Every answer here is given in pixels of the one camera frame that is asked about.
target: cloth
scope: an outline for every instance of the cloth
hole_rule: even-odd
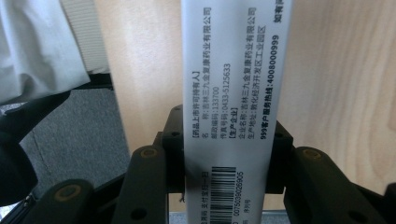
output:
[[[67,21],[77,40],[88,74],[110,73],[105,43],[93,0],[61,0]]]
[[[59,1],[0,1],[0,105],[89,81]]]

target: light wooden panel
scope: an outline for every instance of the light wooden panel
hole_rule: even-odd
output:
[[[180,4],[95,2],[133,150],[182,102]],[[295,146],[322,149],[379,193],[396,181],[395,13],[392,0],[295,0],[278,112]],[[266,204],[282,207],[280,197]]]

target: white label strip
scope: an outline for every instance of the white label strip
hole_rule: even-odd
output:
[[[190,224],[260,223],[291,0],[181,0]]]

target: barcode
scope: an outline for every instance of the barcode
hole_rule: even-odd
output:
[[[212,167],[210,183],[210,223],[232,224],[235,167]]]

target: metal screw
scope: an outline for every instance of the metal screw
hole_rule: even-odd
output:
[[[310,160],[319,160],[319,159],[321,159],[320,153],[318,153],[317,151],[315,151],[313,149],[304,149],[303,153]]]
[[[152,157],[156,157],[157,154],[158,154],[157,149],[151,148],[151,147],[145,148],[145,149],[140,153],[140,155],[141,155],[143,158],[152,158]]]
[[[58,189],[55,193],[55,200],[58,202],[67,202],[81,193],[80,185],[67,185]]]

